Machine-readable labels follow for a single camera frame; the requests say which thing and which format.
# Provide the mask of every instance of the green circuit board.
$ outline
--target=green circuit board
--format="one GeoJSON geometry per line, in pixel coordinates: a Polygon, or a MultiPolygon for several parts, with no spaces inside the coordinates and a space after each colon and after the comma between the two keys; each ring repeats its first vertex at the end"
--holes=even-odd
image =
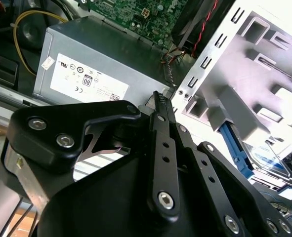
{"type": "Polygon", "coordinates": [[[168,49],[187,0],[88,0],[89,9],[168,49]]]}

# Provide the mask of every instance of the black wire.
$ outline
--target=black wire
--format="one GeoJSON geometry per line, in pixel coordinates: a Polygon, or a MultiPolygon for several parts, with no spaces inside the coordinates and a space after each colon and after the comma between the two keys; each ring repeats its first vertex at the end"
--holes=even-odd
{"type": "MultiPolygon", "coordinates": [[[[43,1],[43,0],[40,0],[40,4],[41,4],[41,8],[42,8],[43,10],[46,10],[46,8],[45,8],[45,4],[44,4],[44,1],[43,1]]],[[[48,16],[47,16],[47,15],[43,15],[43,19],[44,19],[44,21],[45,21],[46,26],[49,27],[49,26],[50,26],[50,23],[49,23],[48,16]]]]}
{"type": "Polygon", "coordinates": [[[32,237],[32,235],[33,235],[33,231],[35,229],[35,225],[36,225],[36,222],[37,222],[37,217],[38,217],[38,213],[36,212],[35,216],[34,216],[34,219],[33,219],[33,223],[32,223],[31,229],[29,230],[28,237],[32,237]]]}
{"type": "Polygon", "coordinates": [[[6,224],[4,225],[4,227],[2,228],[1,232],[0,232],[0,237],[3,237],[3,235],[5,234],[7,227],[9,226],[9,224],[11,223],[11,221],[13,220],[13,217],[15,216],[15,213],[17,212],[18,208],[20,207],[21,203],[23,201],[23,198],[21,197],[18,204],[16,205],[15,209],[13,210],[11,216],[9,217],[9,219],[7,220],[6,224]]]}
{"type": "Polygon", "coordinates": [[[63,13],[66,15],[66,17],[69,21],[72,21],[71,15],[69,14],[69,12],[66,10],[66,8],[60,2],[58,2],[57,0],[51,0],[51,1],[54,4],[56,4],[63,11],[63,13]]]}
{"type": "Polygon", "coordinates": [[[33,208],[33,205],[31,204],[29,206],[29,208],[21,216],[21,218],[19,218],[19,220],[15,223],[15,225],[12,228],[12,230],[7,234],[6,237],[10,237],[14,233],[14,231],[16,230],[16,228],[19,226],[19,224],[21,224],[21,222],[24,220],[24,218],[27,216],[27,214],[32,210],[32,208],[33,208]]]}

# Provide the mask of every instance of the white label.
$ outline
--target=white label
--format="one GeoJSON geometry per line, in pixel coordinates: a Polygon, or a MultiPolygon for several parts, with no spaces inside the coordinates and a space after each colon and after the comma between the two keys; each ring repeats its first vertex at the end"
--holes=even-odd
{"type": "Polygon", "coordinates": [[[55,60],[49,56],[42,64],[42,67],[47,71],[54,62],[55,62],[55,60]]]}
{"type": "Polygon", "coordinates": [[[122,100],[128,85],[58,54],[50,88],[82,102],[122,100]]]}

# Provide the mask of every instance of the white sticker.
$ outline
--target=white sticker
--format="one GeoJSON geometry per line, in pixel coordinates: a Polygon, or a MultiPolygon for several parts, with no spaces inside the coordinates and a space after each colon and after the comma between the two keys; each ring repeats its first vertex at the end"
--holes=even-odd
{"type": "Polygon", "coordinates": [[[42,67],[47,71],[54,62],[55,62],[55,60],[49,56],[42,64],[42,67]]]}
{"type": "Polygon", "coordinates": [[[58,54],[50,88],[82,102],[122,100],[128,85],[58,54]]]}

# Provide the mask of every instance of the cable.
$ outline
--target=cable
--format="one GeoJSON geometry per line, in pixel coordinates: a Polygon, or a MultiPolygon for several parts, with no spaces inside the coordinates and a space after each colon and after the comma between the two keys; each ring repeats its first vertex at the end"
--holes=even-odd
{"type": "Polygon", "coordinates": [[[63,5],[61,2],[57,1],[57,0],[51,0],[54,4],[56,4],[62,11],[63,13],[66,15],[67,19],[69,21],[73,20],[73,17],[70,15],[70,12],[67,10],[66,5],[63,5]]]}
{"type": "Polygon", "coordinates": [[[18,24],[21,22],[21,20],[23,20],[25,17],[29,16],[29,15],[32,15],[32,14],[36,14],[36,13],[40,13],[40,14],[44,14],[44,15],[48,15],[48,16],[51,16],[53,18],[56,18],[58,19],[59,21],[63,22],[63,23],[66,23],[67,20],[60,17],[60,16],[57,16],[51,12],[47,12],[47,11],[40,11],[40,10],[28,10],[28,11],[25,11],[23,12],[22,14],[20,14],[15,23],[14,23],[14,30],[13,30],[13,37],[14,37],[14,44],[15,44],[15,47],[16,47],[16,50],[17,50],[17,53],[18,53],[18,56],[19,58],[21,59],[23,65],[25,66],[25,68],[27,69],[27,71],[36,76],[36,73],[31,69],[30,66],[28,66],[27,62],[26,62],[26,59],[24,58],[23,54],[22,54],[22,51],[19,47],[19,44],[18,44],[18,39],[17,39],[17,27],[18,27],[18,24]]]}
{"type": "MultiPolygon", "coordinates": [[[[44,1],[40,1],[40,5],[41,5],[41,8],[42,8],[43,10],[46,9],[46,8],[45,8],[45,3],[44,3],[44,1]]],[[[48,18],[47,15],[43,15],[43,20],[45,21],[46,26],[49,27],[49,26],[50,26],[50,23],[49,23],[49,18],[48,18]]]]}
{"type": "Polygon", "coordinates": [[[33,231],[34,231],[35,226],[36,226],[37,218],[38,218],[38,213],[36,212],[36,213],[35,213],[35,216],[34,216],[34,219],[33,219],[32,226],[31,226],[31,228],[30,228],[30,230],[29,230],[28,237],[32,237],[32,235],[33,235],[33,231]]]}
{"type": "Polygon", "coordinates": [[[209,13],[207,14],[207,16],[206,16],[206,18],[205,18],[205,20],[204,20],[204,22],[203,22],[202,30],[201,30],[201,32],[200,32],[200,34],[199,34],[199,38],[198,38],[198,40],[196,41],[196,43],[195,43],[195,45],[194,45],[194,49],[193,49],[193,51],[192,51],[192,57],[193,57],[193,58],[196,57],[196,55],[195,55],[195,51],[196,51],[196,49],[197,49],[197,45],[198,45],[198,43],[199,43],[199,42],[201,41],[201,39],[202,39],[202,35],[203,35],[204,30],[205,30],[205,26],[206,26],[206,24],[207,24],[207,21],[209,21],[210,16],[212,15],[212,13],[214,12],[214,10],[216,9],[217,5],[218,5],[218,0],[215,0],[212,9],[209,11],[209,13]]]}
{"type": "Polygon", "coordinates": [[[21,216],[21,218],[19,218],[19,220],[15,223],[15,225],[13,226],[13,228],[11,229],[11,231],[7,234],[6,237],[10,237],[14,231],[16,230],[16,228],[19,226],[19,224],[21,224],[21,222],[24,220],[24,218],[27,216],[27,214],[32,210],[33,205],[31,204],[29,206],[29,208],[24,212],[24,214],[21,216]]]}
{"type": "Polygon", "coordinates": [[[178,57],[184,56],[186,54],[185,51],[183,51],[182,53],[175,55],[173,58],[170,59],[170,61],[168,62],[168,64],[171,64],[173,61],[175,61],[178,57]]]}
{"type": "Polygon", "coordinates": [[[7,220],[6,224],[4,225],[4,227],[2,228],[1,232],[0,232],[0,237],[3,237],[3,235],[5,234],[7,227],[9,226],[9,224],[11,223],[11,221],[13,220],[13,217],[15,216],[15,213],[17,212],[18,208],[20,207],[20,205],[22,204],[23,198],[21,197],[18,204],[16,205],[15,209],[13,210],[12,214],[10,215],[9,219],[7,220]]]}
{"type": "Polygon", "coordinates": [[[175,51],[180,50],[178,47],[176,47],[174,50],[171,50],[171,49],[172,49],[172,46],[171,46],[171,48],[169,49],[169,51],[168,51],[167,53],[165,53],[165,54],[161,57],[161,63],[162,63],[162,64],[167,63],[167,62],[165,61],[165,57],[167,57],[169,53],[173,53],[173,52],[175,52],[175,51]]]}

